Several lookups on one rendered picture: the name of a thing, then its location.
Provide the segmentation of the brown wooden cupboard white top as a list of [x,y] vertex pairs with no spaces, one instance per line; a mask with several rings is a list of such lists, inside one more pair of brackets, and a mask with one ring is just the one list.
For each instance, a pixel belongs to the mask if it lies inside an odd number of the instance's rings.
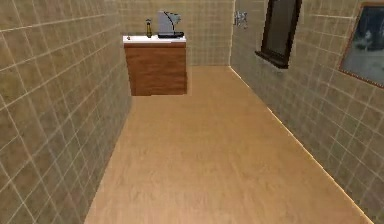
[[133,96],[184,95],[187,93],[187,40],[124,35]]

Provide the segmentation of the grey coffee machine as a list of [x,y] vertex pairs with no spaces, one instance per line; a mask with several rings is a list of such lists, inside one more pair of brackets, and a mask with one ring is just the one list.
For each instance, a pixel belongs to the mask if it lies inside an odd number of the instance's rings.
[[181,38],[184,36],[182,31],[176,31],[175,26],[181,21],[181,15],[177,13],[158,11],[158,37]]

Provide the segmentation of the dark framed window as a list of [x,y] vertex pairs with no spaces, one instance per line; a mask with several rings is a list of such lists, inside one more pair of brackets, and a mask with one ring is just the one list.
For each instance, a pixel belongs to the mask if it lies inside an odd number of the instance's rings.
[[279,69],[289,67],[302,0],[268,0],[261,49],[255,54]]

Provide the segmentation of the small white wall fixture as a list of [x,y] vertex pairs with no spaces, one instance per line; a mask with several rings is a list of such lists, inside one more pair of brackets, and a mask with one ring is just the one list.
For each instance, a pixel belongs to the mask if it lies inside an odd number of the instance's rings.
[[247,13],[236,11],[234,13],[234,25],[237,27],[242,27],[243,29],[246,29],[248,27],[248,25],[247,25]]

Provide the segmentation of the brown framed wall picture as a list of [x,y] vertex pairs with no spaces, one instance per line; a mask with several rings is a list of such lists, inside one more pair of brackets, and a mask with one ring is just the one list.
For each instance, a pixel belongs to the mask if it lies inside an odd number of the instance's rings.
[[339,70],[384,89],[384,1],[360,5]]

